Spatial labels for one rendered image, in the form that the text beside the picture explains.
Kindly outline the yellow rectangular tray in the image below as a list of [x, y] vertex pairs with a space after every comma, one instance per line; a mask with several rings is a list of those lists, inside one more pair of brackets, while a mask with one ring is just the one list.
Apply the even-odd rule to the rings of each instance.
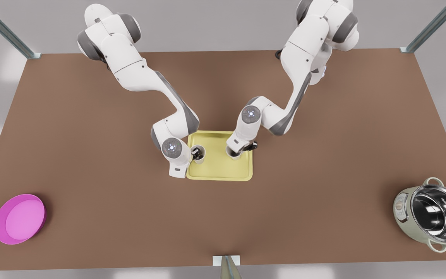
[[239, 159], [231, 159], [225, 152], [226, 140], [232, 132], [199, 130], [188, 136], [188, 146], [201, 145], [206, 150], [204, 162], [194, 161], [187, 170], [187, 178], [213, 181], [248, 181], [253, 175], [253, 151], [243, 152]]

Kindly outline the silver frame post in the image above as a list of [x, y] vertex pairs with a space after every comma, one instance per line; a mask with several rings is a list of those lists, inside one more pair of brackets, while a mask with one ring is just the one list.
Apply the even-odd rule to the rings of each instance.
[[221, 279], [242, 279], [238, 270], [240, 265], [239, 255], [218, 255], [213, 256], [213, 266], [221, 267]]
[[415, 53], [446, 22], [446, 6], [434, 19], [407, 45], [399, 48], [401, 53]]
[[32, 51], [1, 19], [0, 35], [16, 48], [26, 59], [39, 59], [41, 53]]

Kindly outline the pink round bowl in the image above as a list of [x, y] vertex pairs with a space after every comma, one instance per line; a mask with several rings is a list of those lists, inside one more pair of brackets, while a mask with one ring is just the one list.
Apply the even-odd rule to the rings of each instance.
[[44, 227], [47, 209], [32, 194], [14, 196], [0, 207], [0, 242], [7, 245], [23, 243]]

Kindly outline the pale green steel pot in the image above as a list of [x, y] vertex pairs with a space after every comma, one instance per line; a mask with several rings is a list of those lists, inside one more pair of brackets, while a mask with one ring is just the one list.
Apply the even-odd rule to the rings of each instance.
[[400, 229], [436, 253], [446, 252], [446, 186], [437, 177], [399, 192], [392, 211]]

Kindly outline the white IKEA cup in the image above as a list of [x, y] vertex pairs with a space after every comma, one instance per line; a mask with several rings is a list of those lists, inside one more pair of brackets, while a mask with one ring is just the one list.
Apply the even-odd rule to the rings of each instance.
[[241, 148], [238, 152], [234, 152], [228, 145], [225, 148], [226, 154], [233, 160], [239, 160], [243, 149]]
[[190, 152], [192, 155], [192, 161], [194, 161], [196, 164], [202, 164], [204, 162], [206, 150], [203, 146], [193, 145], [190, 148]]

